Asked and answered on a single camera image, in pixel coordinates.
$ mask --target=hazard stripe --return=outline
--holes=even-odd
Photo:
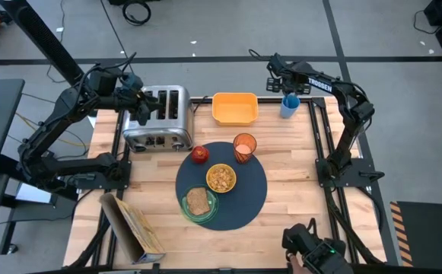
[[[412,255],[410,255],[410,245],[405,233],[405,225],[403,224],[402,210],[398,206],[398,203],[391,202],[391,215],[393,217],[393,224],[395,225],[396,239],[398,240],[398,246],[400,256],[402,257],[403,266],[413,266]]]
[[[412,256],[410,255],[410,253],[400,250],[400,255],[402,255],[402,258],[412,261]]]
[[[407,250],[408,252],[410,252],[410,247],[408,246],[408,244],[404,243],[403,241],[398,241],[398,245],[401,248],[403,248],[403,249]]]
[[[397,232],[396,232],[396,237],[397,237],[398,239],[402,239],[402,240],[404,240],[404,241],[407,241],[407,240],[408,240],[408,239],[406,238],[406,235],[403,234],[403,233],[400,232],[400,231],[397,231]]]
[[[400,208],[399,208],[397,205],[393,205],[392,203],[390,203],[390,208],[391,208],[391,210],[393,210],[393,211],[396,211],[396,212],[398,212],[398,213],[401,213],[401,212],[400,212]]]
[[[394,221],[393,224],[395,225],[395,228],[398,228],[400,231],[405,231],[405,226],[403,226],[402,224]]]
[[[393,220],[403,221],[402,216],[397,215],[395,213],[392,213],[391,215],[393,216]]]

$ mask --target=round mat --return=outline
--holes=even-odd
[[[200,225],[216,231],[242,228],[258,215],[265,203],[267,186],[263,166],[255,156],[246,164],[238,164],[234,157],[233,144],[229,142],[213,142],[204,147],[209,152],[207,162],[195,164],[189,155],[180,165],[176,175],[176,198],[180,203],[182,196],[191,186],[207,186],[205,175],[211,166],[228,164],[236,172],[236,186],[228,193],[218,193],[217,215],[211,221]]]

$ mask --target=wooden table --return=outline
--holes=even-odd
[[[344,126],[335,98],[327,97],[326,106],[337,143]],[[281,119],[279,110],[279,104],[260,104],[259,118],[251,127],[217,126],[211,116],[211,104],[202,105],[196,113],[195,145],[232,142],[242,132],[251,133],[258,142],[255,155],[265,169],[268,193],[258,216],[237,230],[211,231],[187,221],[180,213],[175,178],[188,152],[131,154],[131,184],[123,200],[141,209],[153,226],[167,251],[160,261],[162,269],[284,268],[283,229],[299,222],[307,225],[311,218],[316,219],[320,237],[331,237],[326,201],[317,182],[316,147],[308,107],[301,104],[291,119]],[[317,110],[316,114],[322,130],[320,112]],[[116,118],[113,111],[99,111],[89,157],[110,151]],[[329,151],[323,134],[322,137],[327,156]],[[352,155],[358,156],[357,148],[352,149]],[[95,190],[78,205],[64,265],[75,261],[96,233],[100,214],[97,200],[102,194],[103,190]],[[373,254],[384,261],[372,202],[357,189],[345,189],[345,194],[354,230]],[[104,238],[101,263],[106,261],[109,239],[109,235]],[[151,264],[132,265],[117,247],[114,268],[150,269]]]

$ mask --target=apple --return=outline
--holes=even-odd
[[[208,149],[203,146],[196,146],[192,151],[192,161],[196,164],[204,164],[208,159]]]

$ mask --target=blue cup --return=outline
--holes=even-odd
[[[281,118],[290,118],[292,115],[294,115],[295,111],[298,109],[298,106],[300,106],[300,100],[297,98],[297,96],[289,94],[288,96],[283,97],[283,99],[281,99],[280,109]]]

